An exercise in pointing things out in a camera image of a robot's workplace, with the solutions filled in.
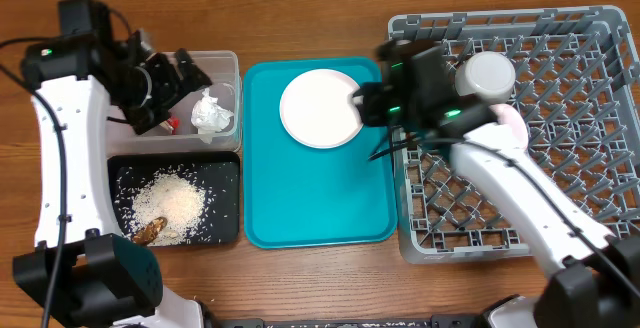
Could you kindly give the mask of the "brown food scrap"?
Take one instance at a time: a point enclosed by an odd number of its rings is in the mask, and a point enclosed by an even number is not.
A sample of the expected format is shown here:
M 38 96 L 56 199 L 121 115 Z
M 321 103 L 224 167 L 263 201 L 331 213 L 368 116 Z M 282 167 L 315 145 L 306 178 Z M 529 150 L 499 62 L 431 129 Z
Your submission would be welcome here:
M 167 219 L 165 217 L 157 217 L 136 232 L 132 241 L 135 244 L 147 246 L 159 236 L 160 232 L 166 227 L 166 225 Z

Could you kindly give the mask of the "white tissue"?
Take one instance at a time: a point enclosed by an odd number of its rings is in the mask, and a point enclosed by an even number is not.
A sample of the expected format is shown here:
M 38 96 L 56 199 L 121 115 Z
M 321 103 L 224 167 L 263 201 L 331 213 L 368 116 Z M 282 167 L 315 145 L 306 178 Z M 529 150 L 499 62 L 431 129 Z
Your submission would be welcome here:
M 229 84 L 216 84 L 201 89 L 198 94 L 191 112 L 191 125 L 203 143 L 222 145 L 233 136 L 234 89 Z

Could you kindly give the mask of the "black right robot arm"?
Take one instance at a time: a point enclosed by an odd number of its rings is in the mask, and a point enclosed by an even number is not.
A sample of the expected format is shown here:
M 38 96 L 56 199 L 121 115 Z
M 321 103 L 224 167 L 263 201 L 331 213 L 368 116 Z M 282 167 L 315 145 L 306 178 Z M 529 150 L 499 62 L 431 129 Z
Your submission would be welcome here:
M 351 101 L 361 122 L 408 138 L 385 139 L 376 160 L 410 145 L 431 146 L 525 239 L 547 279 L 537 298 L 513 295 L 474 319 L 476 327 L 636 327 L 639 239 L 620 239 L 586 215 L 522 149 L 489 101 L 454 88 L 443 45 L 429 40 L 380 45 L 382 78 Z

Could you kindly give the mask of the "grey-white bowl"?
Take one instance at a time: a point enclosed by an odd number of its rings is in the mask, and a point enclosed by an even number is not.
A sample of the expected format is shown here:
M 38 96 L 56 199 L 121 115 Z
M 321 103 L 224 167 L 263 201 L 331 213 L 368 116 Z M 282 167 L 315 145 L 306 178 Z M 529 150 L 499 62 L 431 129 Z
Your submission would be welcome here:
M 502 104 L 510 98 L 515 79 L 515 68 L 506 56 L 486 51 L 457 69 L 454 86 L 459 96 L 475 94 L 489 104 Z

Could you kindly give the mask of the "large white plate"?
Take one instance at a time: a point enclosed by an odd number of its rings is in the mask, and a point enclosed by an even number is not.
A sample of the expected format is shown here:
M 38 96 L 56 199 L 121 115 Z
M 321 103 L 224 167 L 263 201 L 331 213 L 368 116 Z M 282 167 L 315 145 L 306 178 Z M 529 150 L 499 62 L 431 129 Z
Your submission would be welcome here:
M 332 149 L 351 141 L 362 129 L 352 104 L 358 84 L 345 73 L 314 69 L 300 74 L 285 88 L 279 104 L 282 125 L 297 142 Z

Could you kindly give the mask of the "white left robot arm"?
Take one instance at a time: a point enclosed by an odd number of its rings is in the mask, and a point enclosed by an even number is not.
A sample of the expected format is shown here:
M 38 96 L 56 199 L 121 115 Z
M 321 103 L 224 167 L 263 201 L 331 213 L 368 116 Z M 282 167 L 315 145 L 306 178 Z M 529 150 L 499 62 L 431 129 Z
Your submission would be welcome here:
M 59 35 L 25 41 L 14 81 L 38 119 L 42 198 L 34 250 L 14 258 L 13 278 L 43 325 L 213 327 L 206 305 L 167 288 L 155 255 L 123 235 L 105 134 L 111 106 L 142 134 L 211 81 L 185 50 L 157 53 L 141 31 L 116 40 L 112 14 L 97 0 L 63 0 Z

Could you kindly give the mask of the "small pink-white dish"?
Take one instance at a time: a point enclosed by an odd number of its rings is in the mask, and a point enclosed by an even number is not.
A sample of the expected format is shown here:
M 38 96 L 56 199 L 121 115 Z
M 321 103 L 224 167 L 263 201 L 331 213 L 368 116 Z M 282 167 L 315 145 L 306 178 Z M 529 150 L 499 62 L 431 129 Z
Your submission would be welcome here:
M 509 104 L 494 104 L 490 108 L 497 116 L 498 123 L 509 126 L 519 147 L 522 150 L 526 150 L 529 143 L 529 133 L 526 123 L 519 112 Z

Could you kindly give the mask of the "red snack wrapper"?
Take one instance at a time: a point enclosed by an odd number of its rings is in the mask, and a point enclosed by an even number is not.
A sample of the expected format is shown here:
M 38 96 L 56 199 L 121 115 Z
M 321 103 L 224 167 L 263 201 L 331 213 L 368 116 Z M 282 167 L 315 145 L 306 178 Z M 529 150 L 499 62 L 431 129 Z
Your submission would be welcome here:
M 175 135 L 178 127 L 180 126 L 180 120 L 174 116 L 170 116 L 168 119 L 163 121 L 160 126 L 169 134 Z

